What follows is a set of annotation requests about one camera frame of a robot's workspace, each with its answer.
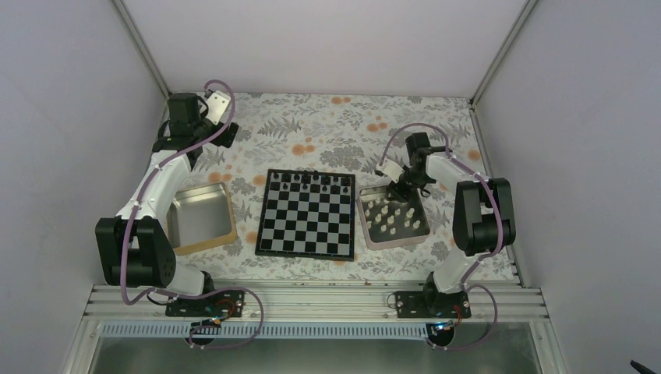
beige tray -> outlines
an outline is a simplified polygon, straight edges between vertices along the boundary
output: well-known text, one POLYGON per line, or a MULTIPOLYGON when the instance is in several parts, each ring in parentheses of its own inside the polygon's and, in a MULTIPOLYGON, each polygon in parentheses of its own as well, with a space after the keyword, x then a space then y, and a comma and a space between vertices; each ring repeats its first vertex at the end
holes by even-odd
POLYGON ((168 234, 179 256, 236 240, 227 186, 218 182, 177 192, 168 211, 168 234))

white wall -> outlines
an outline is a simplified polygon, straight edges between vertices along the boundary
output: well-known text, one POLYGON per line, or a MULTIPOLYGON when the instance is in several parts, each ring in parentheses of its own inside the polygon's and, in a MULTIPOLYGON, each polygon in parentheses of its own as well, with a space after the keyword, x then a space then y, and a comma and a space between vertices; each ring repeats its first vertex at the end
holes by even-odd
POLYGON ((661 372, 661 3, 541 1, 478 104, 571 372, 661 372))
POLYGON ((525 0, 125 0, 171 90, 470 97, 525 0))
POLYGON ((0 365, 59 372, 164 100, 107 0, 0 5, 0 365))

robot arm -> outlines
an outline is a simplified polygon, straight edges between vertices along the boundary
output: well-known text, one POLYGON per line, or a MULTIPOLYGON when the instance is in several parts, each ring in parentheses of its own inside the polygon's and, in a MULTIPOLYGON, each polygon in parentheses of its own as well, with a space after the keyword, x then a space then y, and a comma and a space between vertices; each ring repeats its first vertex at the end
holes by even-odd
MULTIPOLYGON (((451 150, 445 146, 431 147, 424 132, 417 132, 406 139, 410 167, 400 167, 385 160, 377 167, 377 173, 392 179, 388 186, 389 194, 406 200, 408 194, 428 196, 425 189, 429 183, 440 182, 454 194, 454 216, 452 235, 458 249, 433 271, 425 284, 423 293, 429 296, 429 307, 442 300, 442 295, 461 292, 461 279, 466 271, 485 252, 496 249, 498 229, 491 202, 482 183, 452 161, 451 150)), ((503 243, 510 245, 516 236, 514 210, 512 207, 510 183, 504 178, 483 177, 493 192, 500 211, 503 225, 503 243)))
MULTIPOLYGON (((205 98, 195 93, 175 93, 169 97, 170 119, 166 123, 169 124, 170 134, 160 134, 152 147, 154 153, 150 166, 128 203, 115 217, 101 218, 95 228, 101 265, 108 284, 119 285, 122 240, 131 211, 138 205, 130 233, 127 286, 154 286, 184 295, 201 295, 209 287, 203 272, 176 263, 175 253, 159 222, 164 219, 179 186, 195 166, 202 150, 198 148, 182 154, 163 167, 159 164, 218 131, 223 125, 220 119, 229 101, 230 98, 220 92, 209 92, 205 98), (156 168, 160 168, 160 172, 148 181, 148 175, 156 168), (138 204, 137 197, 145 183, 148 185, 138 204)), ((229 148, 238 130, 239 126, 232 123, 212 143, 229 148)))

black square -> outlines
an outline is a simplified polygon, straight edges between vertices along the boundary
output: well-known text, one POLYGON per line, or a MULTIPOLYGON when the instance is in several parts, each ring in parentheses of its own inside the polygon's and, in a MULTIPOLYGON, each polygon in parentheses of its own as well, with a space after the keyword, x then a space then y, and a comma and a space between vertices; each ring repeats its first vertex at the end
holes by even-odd
POLYGON ((329 255, 337 255, 338 254, 338 244, 337 243, 328 243, 326 244, 326 253, 329 255))
POLYGON ((261 249, 271 249, 272 246, 273 246, 273 241, 270 239, 262 239, 262 242, 260 243, 261 249))

leaf pattern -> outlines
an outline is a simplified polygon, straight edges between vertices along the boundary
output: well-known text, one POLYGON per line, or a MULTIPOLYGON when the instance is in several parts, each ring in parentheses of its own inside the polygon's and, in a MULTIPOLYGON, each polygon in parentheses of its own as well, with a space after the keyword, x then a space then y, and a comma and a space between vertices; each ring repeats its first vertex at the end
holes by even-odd
MULTIPOLYGON (((465 99, 237 93, 236 102, 234 121, 239 132, 235 144, 229 149, 205 146, 182 187, 207 184, 212 173, 215 178, 221 176, 232 192, 239 238, 229 245, 179 256, 179 263, 232 279, 422 281, 456 249, 449 235, 454 197, 438 184, 428 185, 431 196, 422 201, 433 229, 422 244, 373 251, 367 249, 357 223, 356 261, 351 263, 255 256, 252 241, 259 229, 264 193, 257 176, 265 176, 269 168, 335 170, 355 174, 359 188, 386 184, 385 178, 374 174, 374 165, 392 134, 409 122, 440 126, 458 157, 484 171, 480 160, 468 158, 469 151, 479 149, 465 99), (381 127, 374 131, 368 124, 381 127)), ((408 165, 405 138, 418 131, 427 132, 433 145, 442 143, 435 132, 411 128, 394 140, 388 157, 408 165)), ((512 279, 506 252, 486 259, 472 277, 512 279)))

